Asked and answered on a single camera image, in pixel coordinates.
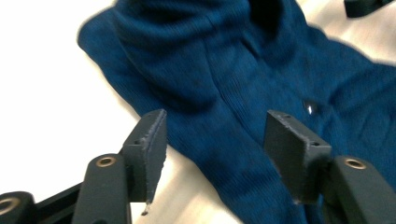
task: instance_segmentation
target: navy blue garment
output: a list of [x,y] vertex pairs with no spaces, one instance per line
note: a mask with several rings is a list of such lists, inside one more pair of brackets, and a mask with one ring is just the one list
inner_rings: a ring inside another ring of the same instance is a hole
[[262,150],[268,109],[292,114],[334,156],[370,161],[395,189],[396,68],[309,27],[293,0],[262,2],[119,0],[78,44],[138,114],[167,110],[170,145],[246,223],[320,222]]

